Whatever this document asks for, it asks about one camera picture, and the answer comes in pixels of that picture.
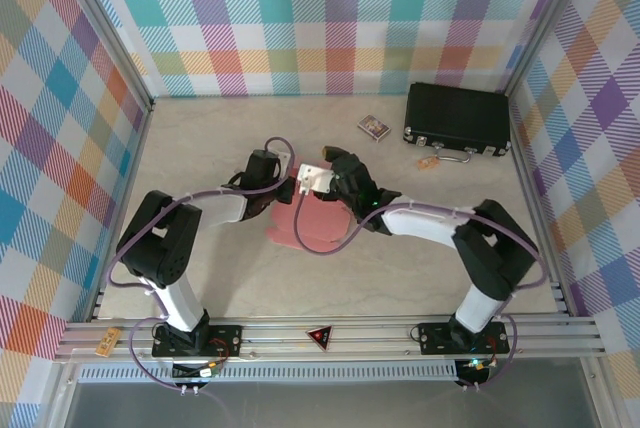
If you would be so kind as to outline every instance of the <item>plaid wall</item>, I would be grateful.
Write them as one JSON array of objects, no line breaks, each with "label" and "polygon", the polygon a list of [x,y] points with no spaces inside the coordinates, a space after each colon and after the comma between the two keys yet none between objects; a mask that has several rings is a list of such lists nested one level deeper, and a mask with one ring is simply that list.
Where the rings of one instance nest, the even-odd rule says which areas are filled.
[{"label": "plaid wall", "polygon": [[76,0],[0,0],[0,427],[31,427],[143,110]]},{"label": "plaid wall", "polygon": [[102,0],[157,95],[497,90],[547,0]]},{"label": "plaid wall", "polygon": [[571,0],[514,114],[561,263],[640,426],[640,0]]}]

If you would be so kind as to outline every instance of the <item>beige floor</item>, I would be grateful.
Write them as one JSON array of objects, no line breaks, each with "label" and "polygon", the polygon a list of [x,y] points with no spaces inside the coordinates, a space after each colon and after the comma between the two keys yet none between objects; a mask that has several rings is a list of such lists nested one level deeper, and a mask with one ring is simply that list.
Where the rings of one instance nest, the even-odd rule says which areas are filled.
[{"label": "beige floor", "polygon": [[[401,140],[405,97],[201,98],[160,100],[136,176],[129,218],[143,196],[175,196],[219,186],[243,168],[272,135],[289,139],[300,159],[317,161],[324,145],[358,154],[379,186],[421,201],[473,206],[502,203],[532,233],[513,161],[475,157],[419,171],[432,150]],[[356,124],[374,114],[392,127],[375,143]],[[470,281],[455,251],[425,240],[363,232],[343,252],[317,257],[274,245],[264,235],[267,214],[244,223],[200,230],[188,278],[212,316],[449,314]],[[527,280],[539,276],[535,266]],[[130,279],[123,266],[116,279]],[[548,286],[521,293],[512,313],[555,311]],[[109,288],[100,316],[140,318],[156,313],[135,290]]]}]

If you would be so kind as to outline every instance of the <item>red triangle sticker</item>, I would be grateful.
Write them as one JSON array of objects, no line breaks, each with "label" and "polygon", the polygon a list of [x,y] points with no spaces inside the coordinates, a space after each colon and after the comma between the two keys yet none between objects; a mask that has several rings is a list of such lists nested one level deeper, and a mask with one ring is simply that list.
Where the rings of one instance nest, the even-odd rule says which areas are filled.
[{"label": "red triangle sticker", "polygon": [[329,348],[329,340],[331,338],[331,331],[333,327],[325,326],[323,328],[316,328],[315,330],[307,331],[307,335],[311,338],[316,345],[318,345],[322,351],[327,351]]}]

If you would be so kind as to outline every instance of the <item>black briefcase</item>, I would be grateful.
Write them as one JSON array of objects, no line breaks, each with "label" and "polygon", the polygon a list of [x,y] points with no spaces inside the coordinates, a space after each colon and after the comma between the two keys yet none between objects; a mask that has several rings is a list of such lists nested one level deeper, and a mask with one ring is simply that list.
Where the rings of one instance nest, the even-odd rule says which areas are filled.
[{"label": "black briefcase", "polygon": [[[403,138],[436,149],[440,159],[468,162],[474,153],[502,156],[511,148],[505,95],[414,83],[409,89]],[[442,156],[440,150],[466,153]]]}]

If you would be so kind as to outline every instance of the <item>orange tag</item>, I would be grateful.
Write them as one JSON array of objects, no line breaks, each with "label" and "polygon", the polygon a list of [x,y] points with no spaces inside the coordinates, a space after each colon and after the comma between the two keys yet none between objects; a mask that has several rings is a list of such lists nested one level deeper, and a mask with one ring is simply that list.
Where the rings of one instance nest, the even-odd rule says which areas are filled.
[{"label": "orange tag", "polygon": [[418,163],[417,163],[418,169],[420,171],[432,170],[433,168],[435,168],[439,164],[440,164],[440,160],[438,160],[435,156],[430,156],[428,158],[423,158],[422,160],[418,161]]},{"label": "orange tag", "polygon": [[100,340],[98,348],[96,348],[96,355],[104,356],[105,358],[111,355],[113,348],[120,339],[120,333],[120,330],[117,328],[109,328],[107,333],[102,337],[102,340]]}]

